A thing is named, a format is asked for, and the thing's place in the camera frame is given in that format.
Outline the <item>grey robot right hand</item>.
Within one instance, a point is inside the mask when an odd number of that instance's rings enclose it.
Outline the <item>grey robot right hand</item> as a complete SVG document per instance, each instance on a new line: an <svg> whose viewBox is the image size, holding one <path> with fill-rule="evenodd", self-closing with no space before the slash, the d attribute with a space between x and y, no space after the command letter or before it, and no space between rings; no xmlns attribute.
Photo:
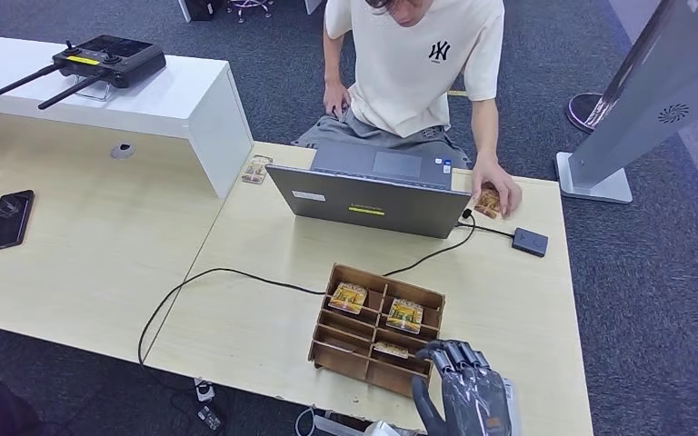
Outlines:
<svg viewBox="0 0 698 436"><path fill-rule="evenodd" d="M511 435L504 379L480 351L464 341L432 340L414 357L430 361L441 378L444 414L434 406L424 379L411 381L415 408L429 435Z"/></svg>

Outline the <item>person's left hand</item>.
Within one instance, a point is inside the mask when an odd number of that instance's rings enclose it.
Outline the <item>person's left hand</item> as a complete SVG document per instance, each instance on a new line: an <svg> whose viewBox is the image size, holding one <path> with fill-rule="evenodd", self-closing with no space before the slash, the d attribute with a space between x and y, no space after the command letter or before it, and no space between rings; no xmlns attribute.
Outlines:
<svg viewBox="0 0 698 436"><path fill-rule="evenodd" d="M490 185L499 197L502 217L508 218L523 199L523 191L514 178L498 163L495 156L478 155L473 168L472 199L478 202L485 185Z"/></svg>

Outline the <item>person's right hand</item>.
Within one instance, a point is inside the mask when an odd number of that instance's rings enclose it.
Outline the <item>person's right hand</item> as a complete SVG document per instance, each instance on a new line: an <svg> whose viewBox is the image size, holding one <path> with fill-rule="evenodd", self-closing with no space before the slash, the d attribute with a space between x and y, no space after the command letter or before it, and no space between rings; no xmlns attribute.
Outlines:
<svg viewBox="0 0 698 436"><path fill-rule="evenodd" d="M327 115L341 118L351 108L351 96L340 80L326 80L323 103Z"/></svg>

